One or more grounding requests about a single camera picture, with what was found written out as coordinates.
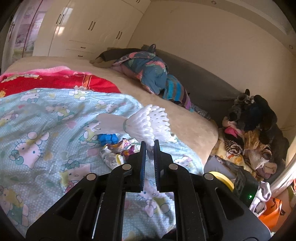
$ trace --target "pink cloth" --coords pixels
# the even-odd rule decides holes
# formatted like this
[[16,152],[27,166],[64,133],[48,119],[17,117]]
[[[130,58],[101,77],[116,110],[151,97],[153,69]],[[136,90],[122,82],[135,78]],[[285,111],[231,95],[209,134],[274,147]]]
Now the pink cloth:
[[273,162],[266,162],[263,167],[263,171],[269,174],[275,174],[277,170],[277,164]]
[[49,69],[33,69],[26,72],[13,72],[13,73],[4,73],[0,76],[0,82],[3,80],[4,77],[8,78],[13,76],[14,74],[24,75],[24,74],[39,74],[43,76],[56,76],[56,73],[63,72],[64,75],[77,75],[77,74],[86,74],[91,75],[90,72],[77,72],[75,70],[71,70],[69,67],[66,66],[57,66]]
[[236,131],[237,135],[239,135],[244,140],[244,131],[237,128],[237,123],[235,121],[229,121],[228,117],[225,116],[222,121],[222,126],[225,128],[233,128]]
[[[124,64],[121,64],[121,65],[113,65],[112,67],[111,67],[111,69],[113,69],[113,70],[116,70],[116,71],[118,71],[118,72],[120,72],[120,73],[123,73],[123,74],[125,74],[127,77],[129,77],[129,78],[131,78],[131,79],[134,79],[134,80],[137,80],[137,81],[139,81],[141,78],[142,78],[142,70],[141,70],[141,72],[139,73],[139,74],[136,74],[136,73],[134,73],[133,71],[131,71],[128,67],[126,67]],[[150,90],[150,88],[148,87],[148,86],[146,86],[146,85],[143,85],[142,84],[142,88],[144,89],[144,90],[146,90],[148,93],[150,93],[150,94],[155,94],[153,91],[151,91]]]
[[227,127],[224,131],[226,134],[230,134],[233,135],[235,138],[237,138],[237,131],[235,129],[233,129],[232,127]]
[[258,168],[256,171],[259,176],[263,177],[264,179],[268,179],[271,176],[271,174],[264,172],[263,168]]

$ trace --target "light blue blanket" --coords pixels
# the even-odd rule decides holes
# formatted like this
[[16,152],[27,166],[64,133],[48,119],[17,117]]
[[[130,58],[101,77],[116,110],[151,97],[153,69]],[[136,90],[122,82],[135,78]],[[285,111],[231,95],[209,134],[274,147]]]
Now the light blue blanket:
[[[0,205],[24,236],[67,188],[90,172],[111,171],[99,155],[95,117],[106,112],[129,117],[143,107],[124,94],[88,92],[81,101],[71,91],[32,90],[33,102],[25,92],[0,99]],[[160,148],[190,172],[202,173],[200,158],[177,138]],[[146,161],[144,191],[126,195],[123,239],[170,231],[176,224],[170,196],[156,191],[154,165]]]

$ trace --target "red blanket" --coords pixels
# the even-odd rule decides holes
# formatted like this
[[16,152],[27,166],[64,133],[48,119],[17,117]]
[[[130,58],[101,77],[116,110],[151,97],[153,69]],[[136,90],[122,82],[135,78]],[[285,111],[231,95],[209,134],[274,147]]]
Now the red blanket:
[[0,76],[0,98],[34,88],[80,88],[105,93],[120,93],[112,82],[68,67],[35,69],[23,73],[6,73]]

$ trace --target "wall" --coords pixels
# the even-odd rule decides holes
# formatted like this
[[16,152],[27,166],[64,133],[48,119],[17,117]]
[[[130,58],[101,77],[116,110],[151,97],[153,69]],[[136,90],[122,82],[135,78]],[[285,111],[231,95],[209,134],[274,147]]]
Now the wall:
[[296,95],[294,95],[292,109],[290,114],[288,115],[288,119],[282,131],[284,136],[289,140],[290,143],[292,143],[293,139],[296,138]]
[[0,32],[0,68],[1,68],[1,63],[2,63],[2,54],[4,50],[4,44],[6,41],[6,36],[9,31],[11,19],[9,19],[6,24],[4,25],[3,29]]
[[154,1],[128,46],[152,43],[240,91],[249,88],[252,95],[262,95],[277,114],[278,125],[285,126],[294,96],[291,71],[295,57],[265,30],[210,6]]

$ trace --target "orange bag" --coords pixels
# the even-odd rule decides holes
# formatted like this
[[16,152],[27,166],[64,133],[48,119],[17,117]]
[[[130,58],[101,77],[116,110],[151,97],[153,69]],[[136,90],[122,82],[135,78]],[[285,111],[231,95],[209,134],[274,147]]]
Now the orange bag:
[[259,216],[259,219],[269,228],[273,229],[279,220],[280,215],[285,212],[281,209],[283,202],[277,198],[271,198],[266,203],[266,211]]

